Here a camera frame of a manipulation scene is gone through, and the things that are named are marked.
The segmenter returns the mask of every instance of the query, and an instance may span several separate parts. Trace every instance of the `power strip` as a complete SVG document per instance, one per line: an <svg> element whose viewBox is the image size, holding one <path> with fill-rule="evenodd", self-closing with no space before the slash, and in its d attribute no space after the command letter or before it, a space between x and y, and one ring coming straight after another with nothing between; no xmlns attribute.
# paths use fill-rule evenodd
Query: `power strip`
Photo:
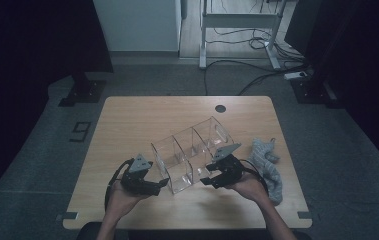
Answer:
<svg viewBox="0 0 379 240"><path fill-rule="evenodd" d="M287 73L284 75L285 80L295 80L298 78L305 78L307 74L302 71L302 72L295 72L295 73Z"/></svg>

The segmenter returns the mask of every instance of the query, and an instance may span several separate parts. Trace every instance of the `black curtain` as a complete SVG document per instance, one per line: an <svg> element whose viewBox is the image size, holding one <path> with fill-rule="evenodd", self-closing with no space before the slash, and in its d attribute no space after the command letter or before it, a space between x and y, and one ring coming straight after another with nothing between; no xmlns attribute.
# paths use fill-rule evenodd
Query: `black curtain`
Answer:
<svg viewBox="0 0 379 240"><path fill-rule="evenodd" d="M0 0L0 176L71 72L112 72L91 0Z"/></svg>

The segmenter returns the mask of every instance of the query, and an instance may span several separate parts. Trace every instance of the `metal desk frame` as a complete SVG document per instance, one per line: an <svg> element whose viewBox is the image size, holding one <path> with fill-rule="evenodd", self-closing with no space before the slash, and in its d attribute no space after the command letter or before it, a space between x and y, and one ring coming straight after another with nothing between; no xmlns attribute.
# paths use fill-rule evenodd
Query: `metal desk frame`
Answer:
<svg viewBox="0 0 379 240"><path fill-rule="evenodd" d="M207 28L271 28L272 34L268 42L265 42L265 50L274 69L280 69L276 54L273 52L273 45L276 40L277 31L282 21L283 11L285 10L286 1L282 1L282 5L277 13L259 13L259 14L218 14L208 13L207 3L204 1L202 12L202 37L199 49L199 67L205 69L207 67Z"/></svg>

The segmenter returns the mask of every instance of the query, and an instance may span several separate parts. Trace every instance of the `transparent divider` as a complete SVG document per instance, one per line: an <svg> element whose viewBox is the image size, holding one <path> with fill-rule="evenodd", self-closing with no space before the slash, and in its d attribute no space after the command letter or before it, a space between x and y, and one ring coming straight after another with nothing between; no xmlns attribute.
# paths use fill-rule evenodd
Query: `transparent divider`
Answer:
<svg viewBox="0 0 379 240"><path fill-rule="evenodd" d="M215 119L203 121L161 141L152 143L162 177L170 178L173 194L211 175L211 163L217 148L233 144L226 129Z"/></svg>

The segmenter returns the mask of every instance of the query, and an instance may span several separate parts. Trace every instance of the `black metal stand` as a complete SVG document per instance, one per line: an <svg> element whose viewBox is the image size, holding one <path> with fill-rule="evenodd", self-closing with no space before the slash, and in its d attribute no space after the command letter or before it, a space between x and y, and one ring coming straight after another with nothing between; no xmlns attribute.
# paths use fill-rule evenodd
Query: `black metal stand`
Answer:
<svg viewBox="0 0 379 240"><path fill-rule="evenodd" d="M84 72L75 72L71 76L74 86L66 98L59 103L59 107L73 107L76 103L97 103L101 98L106 85L104 80L90 81Z"/></svg>

